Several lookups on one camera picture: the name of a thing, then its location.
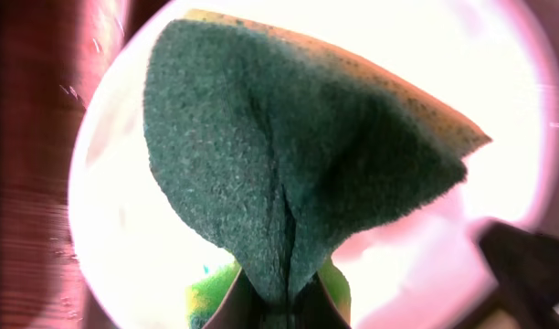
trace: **wooden table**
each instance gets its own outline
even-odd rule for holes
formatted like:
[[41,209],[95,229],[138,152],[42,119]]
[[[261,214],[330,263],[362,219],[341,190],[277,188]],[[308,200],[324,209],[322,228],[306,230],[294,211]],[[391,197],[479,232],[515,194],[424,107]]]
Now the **wooden table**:
[[70,241],[69,162],[102,75],[164,3],[0,1],[0,328],[105,326],[82,321],[98,308]]

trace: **black object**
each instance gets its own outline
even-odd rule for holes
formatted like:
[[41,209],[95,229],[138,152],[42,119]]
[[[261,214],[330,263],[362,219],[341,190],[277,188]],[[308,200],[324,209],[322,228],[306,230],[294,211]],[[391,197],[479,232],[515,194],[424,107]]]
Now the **black object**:
[[493,222],[479,247],[522,329],[559,329],[559,239]]
[[[266,305],[243,270],[203,329],[257,329],[265,321]],[[300,292],[292,314],[291,329],[351,329],[338,313],[318,274]]]

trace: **white bowl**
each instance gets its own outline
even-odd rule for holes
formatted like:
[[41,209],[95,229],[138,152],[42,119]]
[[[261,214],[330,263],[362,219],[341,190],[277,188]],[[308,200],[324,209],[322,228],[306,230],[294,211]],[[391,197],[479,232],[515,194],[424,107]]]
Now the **white bowl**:
[[153,43],[191,7],[336,44],[414,83],[494,142],[466,160],[469,181],[334,254],[351,283],[353,328],[448,326],[493,280],[470,241],[482,218],[534,228],[557,171],[558,80],[543,35],[518,2],[498,0],[173,1],[102,80],[79,132],[69,217],[80,267],[121,328],[184,328],[185,288],[230,256],[200,239],[150,174],[142,90]]

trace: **plate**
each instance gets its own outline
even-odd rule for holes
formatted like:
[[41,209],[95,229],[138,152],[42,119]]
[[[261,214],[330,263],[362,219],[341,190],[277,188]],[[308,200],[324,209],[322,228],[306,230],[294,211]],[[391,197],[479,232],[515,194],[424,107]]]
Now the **plate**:
[[191,8],[301,32],[384,67],[466,114],[494,140],[468,182],[332,258],[351,284],[353,328],[449,326],[493,280],[472,238],[485,218],[534,229],[558,170],[559,81],[526,7],[498,0],[173,1],[117,57],[80,128],[69,218],[80,267],[121,328],[185,328],[185,288],[232,260],[170,208],[142,136],[155,40]]

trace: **dark green fabric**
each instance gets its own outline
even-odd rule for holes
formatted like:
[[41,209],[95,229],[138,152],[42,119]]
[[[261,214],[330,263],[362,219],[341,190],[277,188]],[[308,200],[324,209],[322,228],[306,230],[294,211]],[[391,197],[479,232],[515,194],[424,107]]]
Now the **dark green fabric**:
[[281,40],[205,22],[174,21],[154,46],[144,133],[176,213],[277,307],[354,232],[466,175],[394,96]]

